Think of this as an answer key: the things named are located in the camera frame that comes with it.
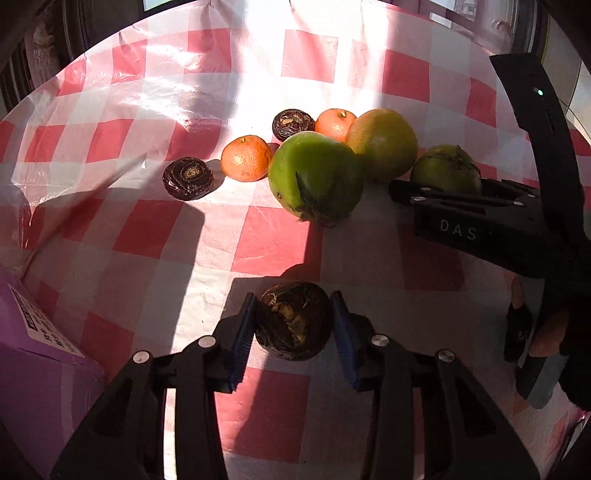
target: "dark brown fruit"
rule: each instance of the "dark brown fruit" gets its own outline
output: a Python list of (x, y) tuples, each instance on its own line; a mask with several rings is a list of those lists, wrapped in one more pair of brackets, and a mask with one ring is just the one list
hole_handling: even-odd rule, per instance
[(256, 339), (285, 360), (308, 360), (330, 338), (332, 310), (324, 290), (310, 282), (277, 285), (261, 297)]
[(177, 200), (196, 200), (211, 192), (213, 173), (203, 160), (179, 158), (164, 169), (164, 188)]
[(273, 119), (273, 135), (284, 142), (292, 135), (305, 131), (314, 131), (314, 119), (306, 112), (290, 108), (278, 113)]

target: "metal rivet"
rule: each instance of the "metal rivet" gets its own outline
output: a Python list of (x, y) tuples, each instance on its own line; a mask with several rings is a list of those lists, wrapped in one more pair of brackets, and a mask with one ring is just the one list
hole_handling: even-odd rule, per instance
[(374, 335), (373, 337), (371, 337), (371, 342), (375, 345), (375, 346), (386, 346), (387, 344), (390, 343), (390, 339), (388, 337), (386, 337), (385, 335)]
[(201, 348), (211, 348), (216, 344), (216, 338), (211, 335), (206, 335), (205, 337), (201, 337), (197, 343)]
[(437, 357), (439, 360), (447, 364), (452, 363), (456, 359), (455, 353), (453, 353), (451, 350), (439, 350)]
[(148, 360), (150, 360), (150, 354), (148, 352), (146, 352), (145, 350), (141, 350), (139, 352), (136, 352), (134, 355), (134, 362), (137, 364), (144, 364)]

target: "orange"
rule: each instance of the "orange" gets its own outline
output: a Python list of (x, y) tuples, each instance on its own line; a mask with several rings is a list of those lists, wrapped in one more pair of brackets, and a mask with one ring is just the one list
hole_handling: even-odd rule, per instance
[(320, 114), (314, 131), (327, 137), (344, 142), (347, 137), (349, 127), (357, 117), (354, 113), (342, 108), (330, 108)]
[(267, 142), (256, 135), (232, 140), (222, 151), (220, 161), (226, 176), (237, 181), (257, 181), (267, 174), (273, 153)]

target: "checkered tablecloth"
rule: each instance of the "checkered tablecloth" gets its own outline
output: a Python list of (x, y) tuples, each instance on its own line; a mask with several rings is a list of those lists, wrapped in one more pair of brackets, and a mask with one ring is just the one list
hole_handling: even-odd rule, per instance
[[(382, 187), (322, 229), (285, 212), (267, 180), (220, 173), (222, 148), (271, 141), (285, 108), (378, 106), (402, 113), (422, 147), (460, 144), (486, 177), (537, 180), (487, 53), (460, 34), (374, 0), (199, 0), (91, 48), (0, 122), (0, 261), (109, 378), (133, 351), (211, 333), (247, 291), (294, 278), (340, 289), (408, 349), (454, 350), (546, 473), (577, 411), (559, 388), (543, 411), (515, 393), (502, 361), (511, 274), (415, 238)], [(591, 185), (591, 148), (573, 139)], [(188, 203), (161, 179), (184, 155), (210, 160), (217, 185)], [(217, 398), (230, 478), (358, 478), (370, 406), (332, 341), (303, 363), (255, 342), (238, 391)]]

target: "yellow-green fruit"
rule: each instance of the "yellow-green fruit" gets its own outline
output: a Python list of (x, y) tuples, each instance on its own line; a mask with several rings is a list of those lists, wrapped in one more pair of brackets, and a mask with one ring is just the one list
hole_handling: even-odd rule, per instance
[(413, 128), (394, 110), (376, 108), (349, 127), (345, 143), (363, 161), (365, 177), (380, 183), (405, 174), (417, 159)]
[(427, 150), (414, 164), (410, 181), (444, 192), (482, 192), (480, 170), (459, 145), (438, 145)]
[(285, 140), (269, 164), (268, 179), (285, 210), (322, 225), (347, 218), (363, 193), (361, 161), (347, 145), (316, 132)]

